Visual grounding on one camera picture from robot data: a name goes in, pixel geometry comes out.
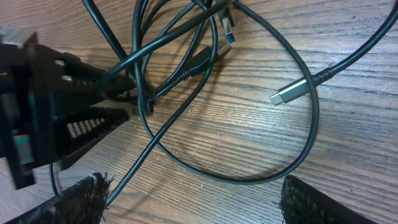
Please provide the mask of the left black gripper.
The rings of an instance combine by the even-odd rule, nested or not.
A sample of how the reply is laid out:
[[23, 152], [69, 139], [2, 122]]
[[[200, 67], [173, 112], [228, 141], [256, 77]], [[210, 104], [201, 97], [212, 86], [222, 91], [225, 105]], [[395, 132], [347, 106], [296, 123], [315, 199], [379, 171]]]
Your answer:
[[61, 96], [103, 101], [105, 71], [44, 45], [1, 44], [1, 149], [16, 189], [35, 184], [33, 170], [70, 168], [129, 118], [120, 108], [90, 107], [61, 117]]

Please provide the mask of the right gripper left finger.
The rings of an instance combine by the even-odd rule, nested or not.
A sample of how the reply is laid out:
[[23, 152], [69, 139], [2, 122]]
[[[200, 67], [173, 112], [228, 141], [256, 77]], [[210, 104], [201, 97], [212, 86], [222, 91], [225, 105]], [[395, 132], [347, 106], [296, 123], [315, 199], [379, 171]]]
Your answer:
[[114, 179], [95, 172], [6, 224], [99, 224]]

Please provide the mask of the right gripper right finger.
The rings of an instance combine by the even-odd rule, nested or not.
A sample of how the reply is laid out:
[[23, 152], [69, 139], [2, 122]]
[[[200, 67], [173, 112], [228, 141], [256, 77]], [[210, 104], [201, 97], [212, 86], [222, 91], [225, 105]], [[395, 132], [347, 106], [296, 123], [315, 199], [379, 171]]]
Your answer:
[[286, 223], [376, 224], [294, 175], [284, 179], [280, 209]]

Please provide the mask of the black cable USB plug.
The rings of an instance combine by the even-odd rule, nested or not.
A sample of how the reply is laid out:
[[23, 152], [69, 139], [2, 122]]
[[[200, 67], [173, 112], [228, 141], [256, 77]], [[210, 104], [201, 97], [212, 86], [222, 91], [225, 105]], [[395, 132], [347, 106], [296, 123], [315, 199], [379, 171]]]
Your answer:
[[[120, 191], [127, 185], [133, 175], [138, 171], [144, 160], [147, 158], [151, 150], [154, 147], [158, 147], [167, 156], [171, 158], [174, 162], [180, 166], [200, 174], [201, 171], [184, 163], [177, 157], [175, 157], [170, 151], [168, 151], [161, 143], [160, 139], [166, 133], [166, 131], [173, 125], [177, 118], [185, 111], [189, 104], [195, 99], [197, 94], [201, 91], [205, 85], [210, 73], [213, 69], [214, 63], [218, 59], [218, 31], [216, 28], [216, 22], [214, 19], [214, 14], [222, 14], [228, 9], [229, 1], [217, 1], [213, 4], [211, 1], [203, 2], [198, 0], [192, 0], [191, 3], [180, 11], [162, 30], [151, 43], [146, 46], [141, 46], [141, 41], [149, 28], [149, 24], [153, 17], [156, 15], [157, 11], [165, 4], [165, 1], [161, 1], [156, 5], [152, 12], [148, 15], [148, 18], [144, 21], [143, 14], [145, 13], [147, 1], [137, 1], [134, 8], [134, 15], [132, 20], [132, 49], [129, 54], [127, 54], [121, 47], [121, 44], [117, 40], [116, 36], [113, 34], [108, 23], [105, 21], [104, 17], [100, 13], [96, 4], [93, 1], [84, 1], [84, 6], [89, 12], [90, 16], [95, 21], [96, 25], [103, 33], [104, 37], [108, 41], [109, 45], [115, 51], [116, 55], [119, 57], [120, 62], [113, 68], [110, 68], [108, 72], [105, 73], [104, 77], [100, 79], [98, 86], [98, 93], [107, 100], [116, 102], [129, 102], [136, 103], [138, 105], [139, 116], [142, 121], [144, 129], [151, 138], [149, 145], [144, 149], [142, 154], [138, 157], [137, 161], [130, 168], [128, 173], [123, 177], [120, 183], [113, 190], [111, 195], [108, 197], [106, 204], [110, 205], [113, 200], [119, 195]], [[202, 30], [205, 25], [205, 21], [209, 21], [211, 25], [213, 43], [209, 49], [202, 50], [198, 55], [193, 56], [192, 52]], [[144, 72], [146, 71], [147, 64], [154, 50], [162, 47], [165, 44], [173, 41], [182, 34], [188, 32], [192, 28], [196, 28], [197, 31], [195, 36], [184, 56], [182, 61], [176, 70], [171, 74], [171, 76], [163, 82], [158, 88], [152, 90], [147, 85]], [[119, 97], [114, 93], [106, 91], [104, 88], [110, 79], [114, 78], [121, 70], [125, 70], [128, 75], [133, 75], [136, 81], [137, 96], [124, 96]], [[169, 120], [161, 127], [157, 134], [153, 134], [150, 130], [145, 115], [150, 112], [152, 105], [156, 98], [165, 95], [169, 90], [178, 85], [182, 80], [188, 77], [194, 77], [195, 75], [204, 74], [198, 86], [194, 89], [192, 94], [186, 99], [186, 101], [178, 108], [178, 110], [169, 118]]]

